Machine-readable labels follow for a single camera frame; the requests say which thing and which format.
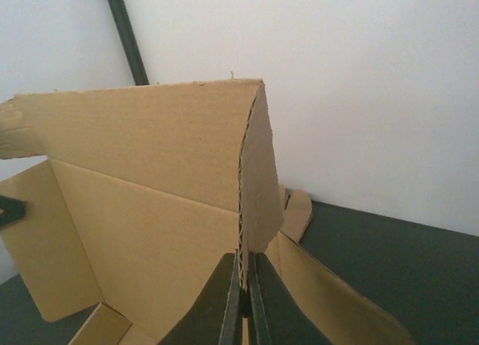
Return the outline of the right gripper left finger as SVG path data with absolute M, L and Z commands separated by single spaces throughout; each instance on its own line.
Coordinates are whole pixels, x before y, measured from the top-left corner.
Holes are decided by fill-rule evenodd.
M 241 344 L 238 260 L 224 254 L 192 307 L 161 344 Z

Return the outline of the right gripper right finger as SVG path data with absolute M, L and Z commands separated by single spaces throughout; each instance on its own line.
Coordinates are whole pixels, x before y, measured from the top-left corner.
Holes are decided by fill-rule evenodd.
M 264 253 L 248 256 L 250 344 L 322 345 L 329 339 L 308 319 Z

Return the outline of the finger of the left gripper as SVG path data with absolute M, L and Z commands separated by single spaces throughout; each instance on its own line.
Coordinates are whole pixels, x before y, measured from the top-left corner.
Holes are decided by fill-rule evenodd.
M 1 229 L 25 218 L 27 202 L 4 195 L 0 196 Z

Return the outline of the cardboard box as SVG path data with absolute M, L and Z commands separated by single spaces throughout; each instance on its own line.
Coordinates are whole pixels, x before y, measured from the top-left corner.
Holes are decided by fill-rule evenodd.
M 23 94 L 1 105 L 1 157 L 43 161 L 1 182 L 27 202 L 1 229 L 44 320 L 86 308 L 73 344 L 161 344 L 222 256 L 264 253 L 329 344 L 412 344 L 390 314 L 282 231 L 264 83 L 232 79 Z

